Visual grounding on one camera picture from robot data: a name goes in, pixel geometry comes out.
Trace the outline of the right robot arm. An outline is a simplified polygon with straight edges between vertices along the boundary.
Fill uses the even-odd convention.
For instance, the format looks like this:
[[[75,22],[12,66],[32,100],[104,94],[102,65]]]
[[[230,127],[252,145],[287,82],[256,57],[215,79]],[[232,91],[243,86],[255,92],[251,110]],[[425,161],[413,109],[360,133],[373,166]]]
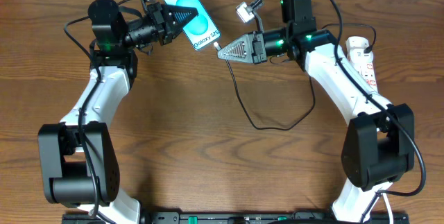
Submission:
[[[377,90],[372,44],[350,37],[345,48],[340,37],[317,28],[311,0],[280,0],[284,26],[246,33],[217,55],[226,62],[260,64],[285,54],[327,92],[348,129],[341,153],[346,181],[333,202],[331,216],[319,223],[369,223],[379,199],[422,156],[414,141],[414,115],[408,105],[394,105]]]

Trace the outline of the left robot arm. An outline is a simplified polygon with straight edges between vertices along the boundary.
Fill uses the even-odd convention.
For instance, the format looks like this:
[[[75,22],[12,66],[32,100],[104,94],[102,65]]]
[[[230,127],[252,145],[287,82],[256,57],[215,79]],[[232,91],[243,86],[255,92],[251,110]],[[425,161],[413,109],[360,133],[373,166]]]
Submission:
[[[172,42],[198,11],[193,7],[95,0],[87,10],[94,39],[85,49],[89,82],[75,106],[37,135],[44,196],[81,211],[81,223],[150,223],[151,215],[120,186],[109,127],[137,76],[138,51]]]

